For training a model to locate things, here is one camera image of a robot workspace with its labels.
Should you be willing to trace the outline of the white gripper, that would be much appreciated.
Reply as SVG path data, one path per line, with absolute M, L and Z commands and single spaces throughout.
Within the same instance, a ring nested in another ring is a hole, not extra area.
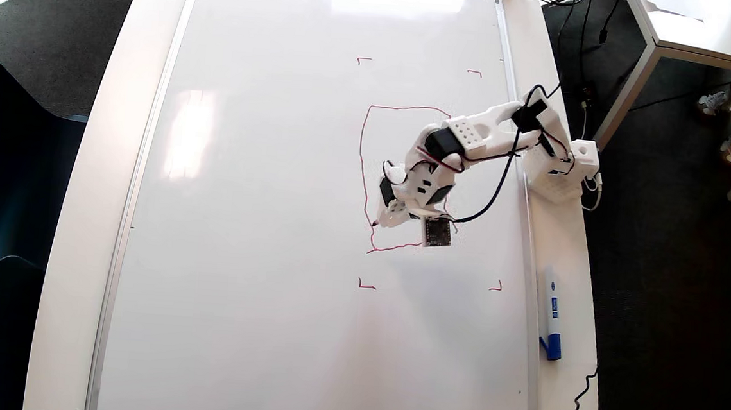
M 411 218 L 448 219 L 453 217 L 439 207 L 455 187 L 456 173 L 431 160 L 410 166 L 384 161 L 380 178 L 383 205 L 377 218 L 383 228 L 395 228 Z

